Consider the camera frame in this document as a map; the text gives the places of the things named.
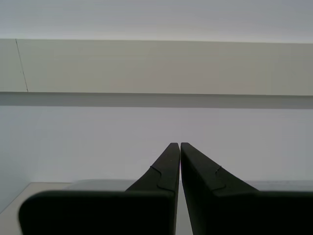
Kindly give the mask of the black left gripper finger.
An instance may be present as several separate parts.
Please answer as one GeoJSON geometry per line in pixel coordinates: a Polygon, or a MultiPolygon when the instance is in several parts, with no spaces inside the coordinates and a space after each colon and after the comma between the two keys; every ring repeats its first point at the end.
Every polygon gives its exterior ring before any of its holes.
{"type": "Polygon", "coordinates": [[[260,191],[183,142],[181,177],[195,235],[310,235],[313,194],[260,191]]]}
{"type": "Polygon", "coordinates": [[[18,220],[24,235],[173,235],[180,149],[171,143],[125,191],[48,190],[27,198],[18,220]]]}

